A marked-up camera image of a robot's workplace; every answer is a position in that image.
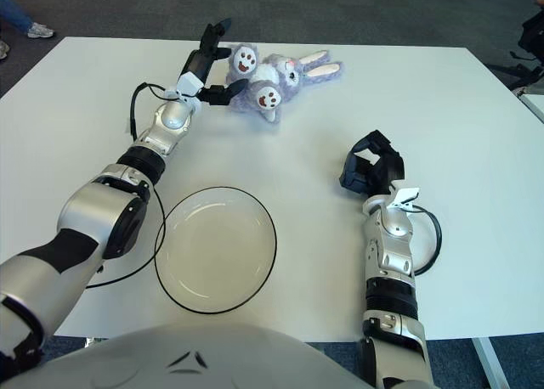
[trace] white plush face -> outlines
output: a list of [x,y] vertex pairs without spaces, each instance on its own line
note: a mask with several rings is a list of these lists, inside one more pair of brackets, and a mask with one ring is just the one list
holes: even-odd
[[280,59],[278,70],[285,76],[287,86],[296,87],[300,83],[300,75],[295,70],[295,61],[289,58]]
[[280,101],[281,96],[273,87],[263,87],[257,92],[257,103],[263,110],[273,110]]
[[245,75],[251,73],[257,67],[257,56],[255,51],[249,47],[241,47],[235,53],[233,66],[238,73]]

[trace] table leg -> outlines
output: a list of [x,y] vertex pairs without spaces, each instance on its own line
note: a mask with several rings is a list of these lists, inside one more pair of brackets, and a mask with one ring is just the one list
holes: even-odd
[[488,337],[473,338],[474,348],[482,366],[484,367],[485,375],[490,383],[491,389],[510,389],[507,382],[507,377],[502,371],[499,358],[496,357],[495,349],[491,345]]

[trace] black cable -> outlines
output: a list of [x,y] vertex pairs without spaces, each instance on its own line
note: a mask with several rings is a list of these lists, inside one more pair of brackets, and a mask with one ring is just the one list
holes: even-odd
[[138,133],[136,132],[136,118],[134,117],[135,115],[135,108],[136,108],[136,98],[138,97],[138,94],[144,90],[146,87],[149,88],[149,90],[151,90],[151,93],[153,93],[153,95],[156,97],[156,98],[159,98],[160,100],[173,100],[173,99],[166,99],[166,98],[163,98],[161,96],[159,96],[158,94],[155,93],[155,91],[153,90],[153,87],[159,89],[159,90],[162,90],[164,92],[164,87],[160,86],[160,85],[156,85],[155,83],[147,83],[147,82],[143,82],[143,83],[140,83],[135,89],[134,89],[134,92],[133,92],[133,96],[132,98],[130,99],[130,135],[133,136],[133,140],[136,141],[136,139],[138,138]]
[[438,218],[432,212],[427,211],[425,208],[421,206],[413,205],[413,207],[416,208],[416,211],[409,211],[407,209],[402,209],[402,211],[409,212],[409,213],[425,213],[433,222],[434,232],[436,233],[436,247],[434,248],[433,255],[427,261],[427,263],[425,263],[420,268],[417,268],[416,270],[414,270],[414,274],[416,276],[419,276],[427,272],[434,265],[434,262],[436,262],[436,259],[438,259],[439,257],[440,249],[442,247],[442,228],[440,227],[440,222]]
[[165,233],[166,233],[166,224],[167,224],[167,216],[166,216],[166,213],[164,212],[164,206],[162,204],[162,201],[161,201],[161,197],[159,196],[159,194],[156,192],[156,189],[153,189],[153,192],[155,192],[155,195],[156,195],[156,198],[157,200],[159,201],[159,207],[161,208],[161,214],[162,214],[162,225],[161,227],[159,228],[159,233],[161,232],[161,229],[162,230],[162,237],[161,237],[161,242],[159,243],[158,247],[156,246],[155,248],[155,253],[153,254],[152,257],[150,257],[148,259],[147,262],[145,262],[144,264],[142,264],[139,268],[137,268],[136,270],[134,270],[133,272],[129,273],[129,274],[126,274],[122,277],[119,277],[117,279],[113,279],[113,280],[110,280],[110,281],[105,281],[104,283],[98,283],[96,285],[88,285],[87,287],[85,287],[85,289],[94,289],[96,287],[103,287],[105,285],[112,285],[114,283],[117,283],[119,281],[122,281],[124,279],[128,279],[129,277],[132,277],[134,276],[137,272],[139,272],[140,270],[142,270],[143,268],[145,268],[148,264],[151,263],[151,261],[153,259],[155,259],[156,255],[159,253],[159,251],[161,250],[162,248],[162,243],[164,243],[164,238],[165,238]]

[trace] plush toy face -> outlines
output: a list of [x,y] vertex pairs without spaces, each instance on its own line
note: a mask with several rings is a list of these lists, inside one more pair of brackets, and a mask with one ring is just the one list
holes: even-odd
[[253,49],[240,47],[232,59],[233,67],[242,75],[250,74],[257,67],[257,56]]
[[301,70],[294,59],[280,58],[275,66],[283,75],[284,83],[288,87],[297,87],[300,84]]

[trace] white table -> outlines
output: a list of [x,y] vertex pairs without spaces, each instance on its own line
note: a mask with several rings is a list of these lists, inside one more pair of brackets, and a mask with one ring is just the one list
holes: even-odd
[[[2,260],[49,241],[65,200],[131,144],[128,106],[141,82],[168,85],[196,42],[66,38],[0,100]],[[275,268],[245,306],[188,313],[153,267],[85,292],[58,333],[111,337],[157,324],[241,321],[303,341],[360,337],[362,199],[337,177],[349,148],[381,130],[421,186],[419,203],[442,223],[444,244],[417,278],[428,339],[544,330],[544,126],[466,49],[327,46],[345,62],[339,82],[305,88],[279,126],[204,106],[158,190],[167,209],[198,189],[229,185],[268,208]],[[302,56],[321,45],[261,44]],[[208,84],[224,81],[216,64]],[[139,130],[159,102],[137,104]],[[131,254],[93,281],[125,274],[151,255],[156,201]],[[434,234],[416,223],[414,252]]]
[[524,94],[520,99],[544,123],[544,94]]

